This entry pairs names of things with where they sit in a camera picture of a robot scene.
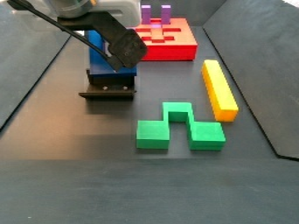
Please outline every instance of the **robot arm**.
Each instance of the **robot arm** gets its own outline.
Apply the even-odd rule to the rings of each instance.
[[[133,67],[144,57],[145,44],[134,30],[128,30],[108,13],[109,11],[112,15],[114,14],[125,25],[137,25],[140,22],[138,0],[98,0],[98,2],[97,0],[46,0],[44,5],[49,8],[48,14],[57,16],[57,22],[36,10],[26,0],[8,0],[6,2],[16,10],[29,11],[85,43],[116,71],[121,67]],[[73,32],[88,30],[94,30],[109,43],[110,57]]]

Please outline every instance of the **yellow block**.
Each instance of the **yellow block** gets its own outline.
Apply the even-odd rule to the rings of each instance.
[[[220,70],[220,63],[216,60],[204,60],[201,75],[216,121],[233,122],[239,112],[239,106],[231,93],[225,76]]]

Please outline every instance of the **purple block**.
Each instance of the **purple block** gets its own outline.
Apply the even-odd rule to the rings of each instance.
[[[141,5],[141,19],[143,25],[149,25],[151,24],[151,17],[152,17],[152,7],[151,5]]]
[[[172,16],[172,6],[163,5],[161,6],[161,24],[168,25],[171,23],[171,16]]]
[[[160,24],[151,24],[152,28],[163,28],[163,26]]]

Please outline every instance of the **toy block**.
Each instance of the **toy block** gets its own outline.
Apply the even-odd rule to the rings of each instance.
[[[167,149],[169,145],[168,122],[185,122],[191,150],[219,151],[225,143],[219,122],[195,122],[189,102],[164,102],[163,121],[138,121],[136,148]]]
[[[168,149],[169,124],[164,121],[137,121],[136,148]]]
[[[217,122],[232,122],[239,112],[225,76],[216,60],[204,60],[201,75],[208,90],[209,103]]]
[[[141,5],[141,24],[149,25],[152,17],[152,8],[151,5]]]
[[[152,29],[152,42],[163,43],[164,42],[164,32],[161,28]]]
[[[172,6],[163,5],[161,6],[161,24],[168,25],[171,23],[171,16],[172,16]]]
[[[195,122],[191,125],[191,150],[219,151],[225,143],[225,137],[219,122]]]
[[[163,41],[152,35],[152,26],[160,25]],[[171,18],[169,24],[163,24],[160,18],[152,18],[151,24],[140,24],[134,31],[147,45],[147,55],[143,60],[193,60],[197,43],[185,18]]]
[[[94,31],[88,31],[88,41],[101,50],[104,51],[104,39]],[[110,68],[109,64],[101,58],[98,53],[89,48],[89,75],[93,78],[97,77],[126,77],[136,76],[136,67],[133,68],[120,68],[117,72]]]
[[[192,104],[189,102],[164,102],[163,120],[168,122],[187,122],[193,120]]]

